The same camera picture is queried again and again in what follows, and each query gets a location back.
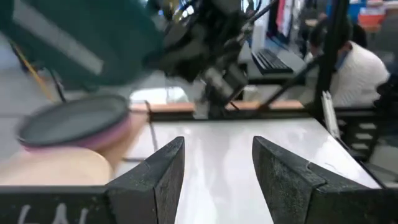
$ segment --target white shirt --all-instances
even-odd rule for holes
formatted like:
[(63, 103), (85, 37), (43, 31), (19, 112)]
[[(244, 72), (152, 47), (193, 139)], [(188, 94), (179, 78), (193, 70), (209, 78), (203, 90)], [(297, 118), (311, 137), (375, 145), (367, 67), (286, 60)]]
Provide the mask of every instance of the white shirt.
[[(389, 72), (378, 56), (354, 42), (351, 45), (353, 48), (331, 79), (333, 106), (371, 105), (379, 98), (377, 86), (389, 78)], [(300, 97), (302, 103), (313, 100), (317, 74), (313, 71), (307, 76), (306, 91)]]

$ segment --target metal frame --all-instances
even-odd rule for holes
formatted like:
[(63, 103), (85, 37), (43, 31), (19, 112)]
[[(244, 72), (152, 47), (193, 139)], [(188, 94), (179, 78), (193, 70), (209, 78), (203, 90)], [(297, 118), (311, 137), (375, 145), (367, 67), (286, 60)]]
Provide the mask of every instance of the metal frame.
[(337, 61), (338, 44), (335, 39), (342, 31), (342, 25), (347, 15), (349, 0), (333, 0), (331, 7), (331, 23), (325, 37), (324, 58), (320, 64), (317, 86), (314, 96), (314, 116), (318, 121), (324, 117), (322, 106), (322, 92), (330, 90), (331, 77)]

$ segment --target white table surface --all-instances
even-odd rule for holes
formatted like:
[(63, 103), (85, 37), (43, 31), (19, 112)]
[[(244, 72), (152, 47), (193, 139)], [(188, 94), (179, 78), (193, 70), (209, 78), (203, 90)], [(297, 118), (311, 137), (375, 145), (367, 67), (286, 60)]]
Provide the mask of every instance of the white table surface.
[[(185, 137), (177, 224), (273, 223), (252, 163), (253, 136), (371, 188), (378, 184), (314, 119), (154, 123), (159, 147)], [(129, 157), (154, 152), (146, 127)], [(122, 174), (137, 164), (122, 164)]]

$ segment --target pink container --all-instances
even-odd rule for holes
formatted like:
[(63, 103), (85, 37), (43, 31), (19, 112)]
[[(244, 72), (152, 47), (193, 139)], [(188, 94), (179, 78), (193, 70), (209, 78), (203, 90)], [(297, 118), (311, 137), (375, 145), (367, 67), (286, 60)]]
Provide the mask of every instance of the pink container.
[(121, 96), (91, 96), (44, 108), (17, 128), (27, 151), (75, 146), (97, 150), (117, 141), (131, 127), (127, 101)]

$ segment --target keyboard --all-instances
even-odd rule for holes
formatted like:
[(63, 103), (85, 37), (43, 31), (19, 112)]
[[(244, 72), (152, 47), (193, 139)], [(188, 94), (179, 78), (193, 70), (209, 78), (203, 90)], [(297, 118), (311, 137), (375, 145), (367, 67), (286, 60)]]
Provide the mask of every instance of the keyboard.
[(252, 56), (254, 63), (257, 65), (262, 75), (270, 73), (293, 73), (293, 70), (269, 49), (262, 49)]

